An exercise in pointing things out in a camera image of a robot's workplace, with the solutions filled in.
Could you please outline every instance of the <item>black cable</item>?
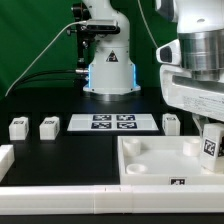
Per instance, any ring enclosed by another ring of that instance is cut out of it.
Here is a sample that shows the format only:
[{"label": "black cable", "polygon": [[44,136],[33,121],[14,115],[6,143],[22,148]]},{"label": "black cable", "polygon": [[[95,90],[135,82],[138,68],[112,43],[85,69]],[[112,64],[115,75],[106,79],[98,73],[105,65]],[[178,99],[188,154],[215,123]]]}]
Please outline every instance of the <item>black cable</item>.
[{"label": "black cable", "polygon": [[49,82],[49,81],[72,81],[72,80],[80,80],[80,78],[54,78],[54,79],[34,79],[34,80],[26,80],[26,81],[24,81],[24,82],[20,82],[19,83],[19,85],[23,85],[23,84],[26,84],[26,83],[30,83],[30,82],[45,82],[45,81],[47,81],[47,82]]},{"label": "black cable", "polygon": [[13,92],[13,90],[15,88],[17,88],[17,86],[19,86],[21,83],[25,82],[26,80],[29,80],[29,79],[32,79],[32,78],[35,78],[35,77],[38,77],[38,76],[51,75],[51,74],[75,74],[75,70],[51,70],[51,71],[42,71],[42,72],[38,72],[38,73],[33,73],[33,74],[30,74],[30,75],[27,75],[26,77],[21,78],[17,83],[15,83],[12,86],[12,88],[9,91],[8,94]]}]

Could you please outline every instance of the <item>black tabletop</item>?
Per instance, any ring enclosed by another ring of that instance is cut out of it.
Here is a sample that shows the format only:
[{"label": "black tabletop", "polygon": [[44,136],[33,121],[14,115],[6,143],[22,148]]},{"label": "black tabletop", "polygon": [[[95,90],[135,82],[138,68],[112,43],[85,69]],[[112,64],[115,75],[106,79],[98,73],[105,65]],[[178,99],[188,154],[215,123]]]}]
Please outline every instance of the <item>black tabletop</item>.
[{"label": "black tabletop", "polygon": [[[176,114],[181,135],[198,135],[191,113],[168,107],[160,88],[146,88],[141,96],[120,102],[85,98],[77,88],[26,88],[0,101],[0,144],[13,144],[15,163],[1,187],[119,184],[118,135],[163,135],[164,113]],[[159,131],[67,132],[72,114],[153,115]],[[25,141],[11,142],[8,126],[13,118],[29,118]],[[39,125],[45,117],[60,117],[55,141],[40,141]],[[222,214],[114,214],[60,216],[0,216],[0,223],[210,223],[221,222]]]}]

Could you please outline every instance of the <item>small white cube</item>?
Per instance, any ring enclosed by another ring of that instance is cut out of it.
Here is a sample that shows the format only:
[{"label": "small white cube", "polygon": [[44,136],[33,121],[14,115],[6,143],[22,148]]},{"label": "small white cube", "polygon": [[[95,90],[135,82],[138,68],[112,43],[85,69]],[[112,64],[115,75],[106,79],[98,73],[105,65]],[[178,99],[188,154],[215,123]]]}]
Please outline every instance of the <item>small white cube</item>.
[{"label": "small white cube", "polygon": [[4,178],[14,161],[13,145],[2,145],[0,147],[0,181]]},{"label": "small white cube", "polygon": [[58,117],[46,117],[40,125],[40,140],[55,140],[60,131]]},{"label": "small white cube", "polygon": [[11,141],[25,140],[29,132],[29,120],[27,117],[14,118],[9,125],[9,136]]},{"label": "small white cube", "polygon": [[180,135],[180,121],[175,114],[164,114],[162,122],[166,136]]},{"label": "small white cube", "polygon": [[214,173],[224,172],[224,125],[221,123],[204,126],[201,166]]}]

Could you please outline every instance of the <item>green curtain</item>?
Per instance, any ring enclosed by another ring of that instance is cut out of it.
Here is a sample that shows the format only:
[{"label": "green curtain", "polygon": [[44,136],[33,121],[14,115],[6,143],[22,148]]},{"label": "green curtain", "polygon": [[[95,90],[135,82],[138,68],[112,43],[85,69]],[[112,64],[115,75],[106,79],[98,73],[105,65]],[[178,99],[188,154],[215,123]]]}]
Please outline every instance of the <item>green curtain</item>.
[{"label": "green curtain", "polygon": [[[57,33],[74,21],[70,10],[80,0],[0,1],[0,98]],[[159,46],[176,38],[176,24],[155,12],[154,0],[141,0],[147,22]],[[156,48],[143,24],[137,0],[111,0],[131,24],[131,59],[141,86],[159,86]],[[76,38],[64,33],[28,74],[76,66]],[[37,82],[36,87],[72,86],[71,82]]]}]

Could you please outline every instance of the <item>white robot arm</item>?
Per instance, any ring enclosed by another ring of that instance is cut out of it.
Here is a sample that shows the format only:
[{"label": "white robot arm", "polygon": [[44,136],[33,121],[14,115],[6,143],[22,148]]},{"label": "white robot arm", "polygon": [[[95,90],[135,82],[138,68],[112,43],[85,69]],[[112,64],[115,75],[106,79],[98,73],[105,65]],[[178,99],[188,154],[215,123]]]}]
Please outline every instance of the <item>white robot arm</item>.
[{"label": "white robot arm", "polygon": [[178,39],[160,47],[167,104],[224,121],[224,0],[156,0],[157,11],[178,22]]},{"label": "white robot arm", "polygon": [[84,93],[93,98],[116,101],[136,94],[136,69],[129,58],[130,25],[128,19],[114,10],[110,0],[83,0],[92,20],[87,21],[93,29],[107,23],[115,23],[118,34],[96,35],[95,57],[89,65],[88,85]]}]

